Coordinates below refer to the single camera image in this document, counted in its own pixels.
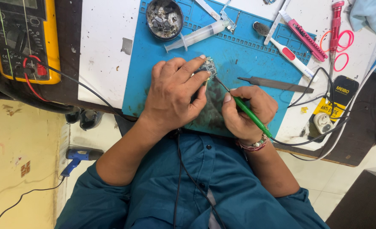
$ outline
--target bracelet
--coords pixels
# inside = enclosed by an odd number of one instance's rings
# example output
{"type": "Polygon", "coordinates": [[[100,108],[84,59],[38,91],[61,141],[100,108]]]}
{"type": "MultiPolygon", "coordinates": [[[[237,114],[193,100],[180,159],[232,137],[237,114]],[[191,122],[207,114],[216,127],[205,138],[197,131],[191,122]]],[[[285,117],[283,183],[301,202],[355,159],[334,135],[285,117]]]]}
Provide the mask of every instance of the bracelet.
{"type": "Polygon", "coordinates": [[[264,146],[266,146],[267,143],[268,143],[268,137],[265,133],[263,133],[262,139],[260,141],[253,143],[252,145],[244,145],[239,140],[236,140],[237,146],[250,152],[259,151],[260,149],[264,148],[264,146]]]}

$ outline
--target man's left hand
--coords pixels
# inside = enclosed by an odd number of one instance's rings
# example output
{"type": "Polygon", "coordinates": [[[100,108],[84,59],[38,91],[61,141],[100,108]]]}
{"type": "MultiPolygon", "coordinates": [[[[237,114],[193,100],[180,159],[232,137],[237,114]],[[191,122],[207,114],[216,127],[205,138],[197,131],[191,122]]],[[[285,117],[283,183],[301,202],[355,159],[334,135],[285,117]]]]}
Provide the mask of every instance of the man's left hand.
{"type": "Polygon", "coordinates": [[[206,105],[202,83],[210,73],[201,71],[191,76],[205,62],[205,55],[188,62],[182,58],[160,61],[151,72],[151,86],[139,121],[159,137],[194,120],[206,105]],[[198,97],[191,103],[192,95],[198,97]]]}

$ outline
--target hand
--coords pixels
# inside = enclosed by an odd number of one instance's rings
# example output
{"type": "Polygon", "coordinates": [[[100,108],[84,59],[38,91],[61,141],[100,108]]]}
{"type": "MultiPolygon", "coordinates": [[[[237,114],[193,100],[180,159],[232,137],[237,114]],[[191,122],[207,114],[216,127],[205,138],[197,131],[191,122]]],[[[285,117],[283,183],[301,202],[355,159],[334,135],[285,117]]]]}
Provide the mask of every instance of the hand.
{"type": "Polygon", "coordinates": [[[205,62],[205,55],[188,62],[182,58],[160,61],[151,72],[151,86],[139,121],[163,137],[171,130],[194,120],[205,107],[206,87],[202,83],[210,73],[201,71],[191,76],[205,62]],[[198,97],[191,103],[192,95],[198,97]]]}
{"type": "Polygon", "coordinates": [[[226,127],[245,145],[260,141],[263,132],[246,113],[237,112],[232,96],[250,99],[250,109],[265,126],[274,118],[278,110],[277,102],[258,86],[243,86],[225,94],[222,115],[226,127]]]}

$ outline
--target cloth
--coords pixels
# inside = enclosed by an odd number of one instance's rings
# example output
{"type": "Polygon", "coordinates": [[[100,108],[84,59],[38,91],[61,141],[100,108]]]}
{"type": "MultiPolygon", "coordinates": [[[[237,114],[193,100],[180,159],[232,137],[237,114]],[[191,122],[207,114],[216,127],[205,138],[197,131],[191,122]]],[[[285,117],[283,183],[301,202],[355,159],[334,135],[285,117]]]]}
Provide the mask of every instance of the cloth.
{"type": "MultiPolygon", "coordinates": [[[[203,192],[211,189],[226,228],[329,228],[311,206],[308,190],[274,198],[233,141],[181,134],[180,149],[186,169],[203,192]]],[[[106,184],[93,164],[78,178],[55,228],[171,229],[178,177],[177,143],[168,138],[146,154],[130,185],[106,184]]],[[[182,170],[177,228],[207,229],[210,213],[208,201],[182,170]]]]}
{"type": "Polygon", "coordinates": [[[350,24],[353,31],[368,25],[376,33],[376,0],[356,0],[350,11],[350,24]]]}

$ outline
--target yellow wall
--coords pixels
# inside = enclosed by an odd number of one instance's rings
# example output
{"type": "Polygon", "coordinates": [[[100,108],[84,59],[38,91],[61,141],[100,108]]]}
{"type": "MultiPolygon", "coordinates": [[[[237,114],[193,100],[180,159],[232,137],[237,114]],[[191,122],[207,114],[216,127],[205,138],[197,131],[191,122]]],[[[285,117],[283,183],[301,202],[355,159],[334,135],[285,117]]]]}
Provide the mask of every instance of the yellow wall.
{"type": "MultiPolygon", "coordinates": [[[[0,213],[15,204],[22,193],[54,187],[58,183],[58,151],[62,114],[0,100],[0,213]],[[23,178],[21,167],[30,171],[23,178]]],[[[56,190],[34,191],[7,211],[0,229],[51,229],[55,224],[56,190]]]]}

